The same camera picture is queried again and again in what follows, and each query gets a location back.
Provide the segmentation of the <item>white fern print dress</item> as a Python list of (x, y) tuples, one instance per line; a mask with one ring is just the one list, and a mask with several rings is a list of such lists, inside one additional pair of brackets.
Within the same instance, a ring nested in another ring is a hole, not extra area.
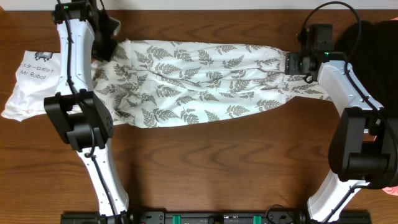
[(317, 83), (284, 72), (286, 52), (251, 44), (126, 40), (95, 60), (96, 95), (114, 124), (185, 126), (280, 107), (296, 96), (327, 100)]

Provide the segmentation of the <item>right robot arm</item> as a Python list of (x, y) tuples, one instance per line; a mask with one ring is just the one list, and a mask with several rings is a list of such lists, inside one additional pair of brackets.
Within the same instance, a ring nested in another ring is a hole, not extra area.
[(363, 87), (341, 52), (288, 53), (285, 74), (317, 82), (340, 115), (328, 150), (330, 171), (307, 201), (311, 221), (338, 223), (361, 189), (397, 185), (397, 118), (386, 116), (384, 106)]

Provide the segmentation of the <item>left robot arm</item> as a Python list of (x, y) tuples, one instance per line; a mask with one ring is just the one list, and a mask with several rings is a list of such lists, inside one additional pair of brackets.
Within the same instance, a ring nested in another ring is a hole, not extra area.
[(44, 109), (65, 144), (83, 161), (98, 198), (97, 212), (65, 212), (61, 223), (132, 223), (129, 197), (111, 152), (114, 134), (109, 109), (96, 95), (91, 60), (110, 61), (121, 23), (102, 1), (58, 2), (52, 13), (60, 46), (60, 80)]

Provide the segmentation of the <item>black garment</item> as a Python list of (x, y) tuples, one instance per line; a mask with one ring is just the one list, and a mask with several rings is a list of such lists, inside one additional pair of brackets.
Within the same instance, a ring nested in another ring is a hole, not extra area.
[(358, 80), (397, 118), (397, 21), (361, 22), (358, 47), (349, 60)]

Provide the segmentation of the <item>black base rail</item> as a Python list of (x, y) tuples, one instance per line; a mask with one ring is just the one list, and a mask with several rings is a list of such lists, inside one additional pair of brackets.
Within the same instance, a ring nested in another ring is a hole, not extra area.
[(106, 217), (98, 213), (65, 213), (61, 224), (316, 224), (316, 220), (291, 209), (272, 209), (266, 213), (165, 213), (145, 212), (139, 218), (132, 214)]

